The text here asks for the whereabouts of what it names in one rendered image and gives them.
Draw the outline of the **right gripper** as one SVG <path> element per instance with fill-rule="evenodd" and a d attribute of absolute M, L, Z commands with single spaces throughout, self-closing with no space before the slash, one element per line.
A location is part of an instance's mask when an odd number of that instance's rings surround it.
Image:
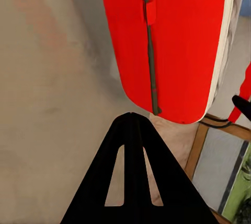
<path fill-rule="evenodd" d="M 234 105 L 251 121 L 251 102 L 238 95 L 233 96 Z"/>

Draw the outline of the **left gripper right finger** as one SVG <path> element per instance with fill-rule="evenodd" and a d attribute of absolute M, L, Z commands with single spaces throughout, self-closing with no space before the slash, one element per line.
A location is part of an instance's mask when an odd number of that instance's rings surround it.
<path fill-rule="evenodd" d="M 139 224 L 219 224 L 151 121 L 131 115 Z M 143 147 L 164 206 L 152 204 Z"/>

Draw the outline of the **radio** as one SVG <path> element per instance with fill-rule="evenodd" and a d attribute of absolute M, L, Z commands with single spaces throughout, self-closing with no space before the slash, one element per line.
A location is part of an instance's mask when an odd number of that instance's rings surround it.
<path fill-rule="evenodd" d="M 242 0 L 104 0 L 123 89 L 141 108 L 178 124 L 235 124 L 207 115 L 220 93 Z M 239 97 L 251 95 L 251 63 Z M 227 122 L 202 122 L 203 117 Z"/>

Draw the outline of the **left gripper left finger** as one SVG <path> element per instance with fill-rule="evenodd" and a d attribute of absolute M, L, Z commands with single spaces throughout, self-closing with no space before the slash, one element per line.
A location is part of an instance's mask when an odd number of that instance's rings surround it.
<path fill-rule="evenodd" d="M 139 224 L 132 113 L 117 117 L 60 224 Z M 105 206 L 119 147 L 124 145 L 124 204 Z"/>

